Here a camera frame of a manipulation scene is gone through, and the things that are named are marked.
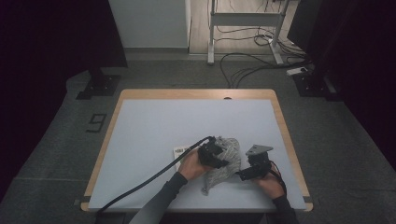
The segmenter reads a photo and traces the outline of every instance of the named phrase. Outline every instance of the person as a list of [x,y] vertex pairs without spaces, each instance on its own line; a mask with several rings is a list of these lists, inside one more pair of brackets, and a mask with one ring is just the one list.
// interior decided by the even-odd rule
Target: person
[[[178,191],[188,183],[207,171],[213,169],[203,166],[198,158],[198,150],[194,149],[183,159],[177,172],[167,181],[163,188],[134,216],[130,224],[156,224],[161,221],[166,208],[172,202]],[[274,202],[277,213],[276,221],[280,224],[299,223],[286,194],[274,175],[268,174],[263,178],[253,180]]]

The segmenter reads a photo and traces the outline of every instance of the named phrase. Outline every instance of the small label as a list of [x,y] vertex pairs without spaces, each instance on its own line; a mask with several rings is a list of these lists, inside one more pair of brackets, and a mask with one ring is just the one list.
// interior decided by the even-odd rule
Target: small label
[[[177,159],[181,154],[183,154],[183,152],[185,152],[187,149],[189,149],[189,147],[175,147],[174,148],[174,156],[175,156],[175,159]],[[176,168],[176,171],[178,170],[178,167],[180,166],[180,164],[183,162],[183,159],[181,159],[181,161],[178,161],[176,164],[175,164],[175,168]]]

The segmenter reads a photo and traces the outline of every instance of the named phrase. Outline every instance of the tripod base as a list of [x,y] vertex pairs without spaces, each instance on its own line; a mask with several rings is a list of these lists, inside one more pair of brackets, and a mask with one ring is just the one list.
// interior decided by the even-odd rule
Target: tripod base
[[116,91],[121,76],[105,75],[100,85],[94,85],[92,79],[84,91],[81,91],[76,100],[91,100],[93,96],[112,96]]

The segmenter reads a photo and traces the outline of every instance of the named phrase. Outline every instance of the wooden table edge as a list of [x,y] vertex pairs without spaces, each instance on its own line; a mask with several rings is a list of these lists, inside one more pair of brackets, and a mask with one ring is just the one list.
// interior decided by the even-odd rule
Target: wooden table edge
[[[298,185],[303,194],[303,197],[310,198],[308,187],[306,186],[303,171],[301,170],[300,163],[298,162],[297,155],[294,150],[294,145],[291,142],[289,130],[286,125],[286,121],[283,117],[282,110],[280,108],[279,101],[277,100],[276,93],[273,90],[263,90],[263,89],[249,89],[249,90],[230,90],[230,89],[135,89],[135,90],[123,90],[120,94],[120,98],[117,101],[116,107],[114,109],[113,116],[108,125],[105,139],[103,141],[102,147],[100,149],[99,155],[96,159],[96,164],[93,168],[92,175],[88,186],[84,193],[84,198],[90,198],[93,193],[93,188],[96,183],[96,179],[99,175],[100,168],[102,166],[103,158],[106,154],[107,146],[114,130],[117,117],[120,113],[120,108],[123,100],[126,99],[224,99],[226,97],[232,99],[258,99],[271,100],[271,104],[274,108],[274,113],[276,115],[276,122],[282,134],[283,141],[285,143],[286,150],[288,152],[289,160],[293,168],[293,172],[296,176]],[[313,209],[313,204],[311,202],[305,203],[305,212],[309,212]],[[86,212],[91,212],[88,208],[89,202],[81,203],[81,209]]]

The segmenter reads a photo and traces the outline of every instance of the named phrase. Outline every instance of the gray cloth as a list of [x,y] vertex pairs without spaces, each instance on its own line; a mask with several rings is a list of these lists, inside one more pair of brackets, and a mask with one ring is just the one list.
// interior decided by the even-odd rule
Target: gray cloth
[[208,195],[211,188],[231,177],[241,168],[238,141],[234,138],[222,138],[222,141],[225,143],[225,146],[223,146],[223,152],[216,157],[220,160],[228,161],[229,164],[206,173],[204,177],[205,186],[202,188],[202,193],[204,195]]

